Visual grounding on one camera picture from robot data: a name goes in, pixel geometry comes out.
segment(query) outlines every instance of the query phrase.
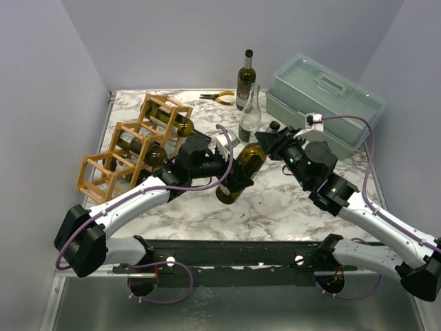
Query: lid handle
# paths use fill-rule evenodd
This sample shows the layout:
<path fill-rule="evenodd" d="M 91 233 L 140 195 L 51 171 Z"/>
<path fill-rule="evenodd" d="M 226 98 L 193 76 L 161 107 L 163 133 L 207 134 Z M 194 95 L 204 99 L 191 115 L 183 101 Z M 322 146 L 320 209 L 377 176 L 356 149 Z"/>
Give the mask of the lid handle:
<path fill-rule="evenodd" d="M 340 95 L 341 97 L 347 90 L 346 84 L 325 73 L 322 73 L 318 78 L 314 79 L 314 81 L 317 82 L 317 87 L 321 90 Z"/>

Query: pliers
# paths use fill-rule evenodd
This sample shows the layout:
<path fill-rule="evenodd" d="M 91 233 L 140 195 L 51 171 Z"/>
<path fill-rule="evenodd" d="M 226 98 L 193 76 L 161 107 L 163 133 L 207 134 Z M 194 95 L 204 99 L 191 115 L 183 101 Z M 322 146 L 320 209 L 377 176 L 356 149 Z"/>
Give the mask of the pliers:
<path fill-rule="evenodd" d="M 199 99 L 216 100 L 221 105 L 226 105 L 226 106 L 234 105 L 234 102 L 223 101 L 222 99 L 219 98 L 223 95 L 234 95 L 234 91 L 224 91 L 224 92 L 219 92 L 217 94 L 201 94 Z"/>

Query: wooden wine rack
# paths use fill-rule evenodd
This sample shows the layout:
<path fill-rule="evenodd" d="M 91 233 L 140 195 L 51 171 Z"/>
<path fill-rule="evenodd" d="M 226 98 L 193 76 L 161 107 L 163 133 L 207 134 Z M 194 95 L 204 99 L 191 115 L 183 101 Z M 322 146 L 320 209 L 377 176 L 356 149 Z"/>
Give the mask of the wooden wine rack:
<path fill-rule="evenodd" d="M 157 124 L 153 121 L 145 121 L 145 113 L 147 112 L 150 102 L 156 103 L 159 106 L 163 106 L 170 111 L 171 118 L 164 133 L 161 133 L 157 130 Z M 165 149 L 165 145 L 167 144 L 167 142 L 170 139 L 176 138 L 174 151 L 173 153 L 168 155 L 168 158 L 171 159 L 178 154 L 179 148 L 182 144 L 182 139 L 172 132 L 172 124 L 174 122 L 174 119 L 176 118 L 176 115 L 179 112 L 186 113 L 185 116 L 189 118 L 192 114 L 192 110 L 192 107 L 184 106 L 182 103 L 179 103 L 176 100 L 169 98 L 168 95 L 151 95 L 147 93 L 145 95 L 143 105 L 141 106 L 138 121 L 132 123 L 118 122 L 113 132 L 109 150 L 104 153 L 85 155 L 83 157 L 83 162 L 81 163 L 78 179 L 76 181 L 76 190 L 82 192 L 97 203 L 104 203 L 114 198 L 115 191 L 119 192 L 120 194 L 126 192 L 124 188 L 116 184 L 116 181 L 119 177 L 124 177 L 128 174 L 132 174 L 132 179 L 130 181 L 128 190 L 134 188 L 136 185 L 136 181 L 138 180 L 140 171 L 144 169 L 149 170 L 150 172 L 155 171 L 155 169 L 152 168 L 150 165 L 144 163 L 145 154 L 147 153 L 149 144 L 155 141 L 160 141 L 161 147 Z M 139 132 L 141 128 L 147 130 L 151 135 L 143 136 L 142 134 L 140 134 Z M 139 155 L 129 150 L 117 149 L 116 142 L 118 141 L 118 138 L 120 137 L 122 131 L 128 132 L 132 136 L 141 140 L 142 148 Z M 112 161 L 112 158 L 123 162 L 127 166 L 127 168 L 117 171 L 111 171 L 110 163 Z M 105 160 L 103 165 L 99 164 L 99 161 L 101 160 Z M 90 166 L 92 166 L 92 173 L 94 173 L 95 170 L 101 172 L 100 179 L 94 181 L 86 181 L 84 179 L 88 167 Z M 104 190 L 102 188 L 99 188 L 99 186 L 103 184 L 107 184 Z"/>

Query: gray floor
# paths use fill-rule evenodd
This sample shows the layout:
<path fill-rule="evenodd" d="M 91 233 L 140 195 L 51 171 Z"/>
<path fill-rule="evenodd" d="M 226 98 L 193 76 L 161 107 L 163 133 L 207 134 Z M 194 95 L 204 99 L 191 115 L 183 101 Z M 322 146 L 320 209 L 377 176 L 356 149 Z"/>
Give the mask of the gray floor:
<path fill-rule="evenodd" d="M 374 274 L 347 276 L 344 293 L 368 292 L 377 281 Z M 125 284 L 124 277 L 67 278 L 54 330 L 423 330 L 415 301 L 389 280 L 375 296 L 360 301 L 295 286 L 198 288 L 171 306 L 129 300 Z M 176 298 L 184 291 L 159 289 L 155 297 Z"/>

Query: marble surface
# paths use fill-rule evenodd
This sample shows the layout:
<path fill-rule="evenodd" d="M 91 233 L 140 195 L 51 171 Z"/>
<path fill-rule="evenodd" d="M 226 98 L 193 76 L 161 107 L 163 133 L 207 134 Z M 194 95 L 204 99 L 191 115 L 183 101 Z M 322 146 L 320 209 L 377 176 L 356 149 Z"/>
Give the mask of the marble surface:
<path fill-rule="evenodd" d="M 235 106 L 222 106 L 215 101 L 200 100 L 199 94 L 213 93 L 209 90 L 139 90 L 119 91 L 107 125 L 101 150 L 106 152 L 116 122 L 137 121 L 145 93 L 168 94 L 181 103 L 192 106 L 192 121 L 197 130 L 209 136 L 216 134 L 215 123 L 238 130 L 240 112 Z M 261 130 L 273 117 L 266 113 L 265 95 L 261 92 L 260 106 L 263 110 Z M 235 155 L 243 145 L 235 148 Z M 200 239 L 200 240 L 268 240 L 268 241 L 320 241 L 328 234 L 359 237 L 374 240 L 359 227 L 319 210 L 307 198 L 295 178 L 282 173 L 283 163 L 267 160 L 254 177 L 254 186 L 247 188 L 236 203 L 224 205 L 214 195 L 214 189 L 202 192 L 186 192 L 179 198 L 141 215 L 115 237 L 135 234 L 146 239 Z M 367 166 L 365 149 L 361 147 L 344 161 L 339 161 L 336 172 L 346 172 L 346 178 L 359 188 Z M 199 179 L 193 185 L 206 183 Z M 368 193 L 378 201 L 373 179 L 370 178 Z M 88 199 L 87 206 L 95 202 Z"/>

